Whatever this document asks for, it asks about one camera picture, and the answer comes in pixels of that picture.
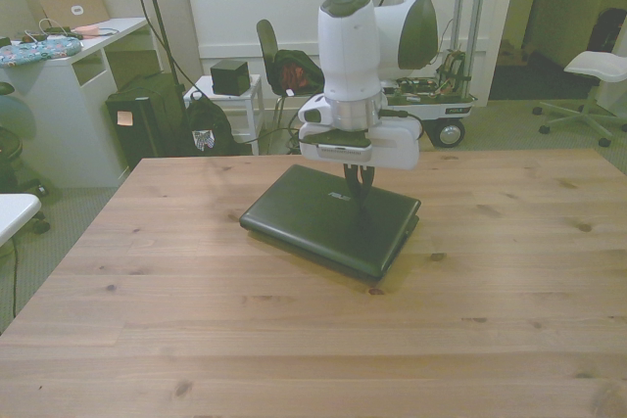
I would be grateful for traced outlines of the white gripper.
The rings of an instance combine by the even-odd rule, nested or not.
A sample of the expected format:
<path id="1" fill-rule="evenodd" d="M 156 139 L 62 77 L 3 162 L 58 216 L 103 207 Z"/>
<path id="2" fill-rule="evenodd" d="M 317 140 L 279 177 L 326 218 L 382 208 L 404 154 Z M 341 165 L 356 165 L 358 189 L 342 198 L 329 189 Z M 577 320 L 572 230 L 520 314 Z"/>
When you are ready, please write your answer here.
<path id="1" fill-rule="evenodd" d="M 372 187 L 375 167 L 406 170 L 415 168 L 419 157 L 420 132 L 419 122 L 380 122 L 365 132 L 365 137 L 371 144 L 368 159 L 356 156 L 343 156 L 339 159 L 344 163 L 345 181 L 359 210 L 363 209 Z"/>

